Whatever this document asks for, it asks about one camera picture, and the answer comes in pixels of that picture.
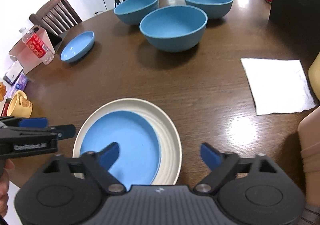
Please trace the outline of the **left operator hand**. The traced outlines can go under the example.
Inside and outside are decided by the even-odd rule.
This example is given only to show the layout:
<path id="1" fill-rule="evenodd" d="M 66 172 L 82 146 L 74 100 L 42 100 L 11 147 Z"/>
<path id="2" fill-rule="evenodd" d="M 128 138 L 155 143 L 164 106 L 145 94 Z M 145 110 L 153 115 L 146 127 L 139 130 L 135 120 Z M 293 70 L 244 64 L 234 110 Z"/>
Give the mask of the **left operator hand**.
<path id="1" fill-rule="evenodd" d="M 7 171 L 13 168 L 14 164 L 12 160 L 7 160 L 0 179 L 0 212 L 2 217 L 4 217 L 8 211 L 8 191 L 10 179 Z"/>

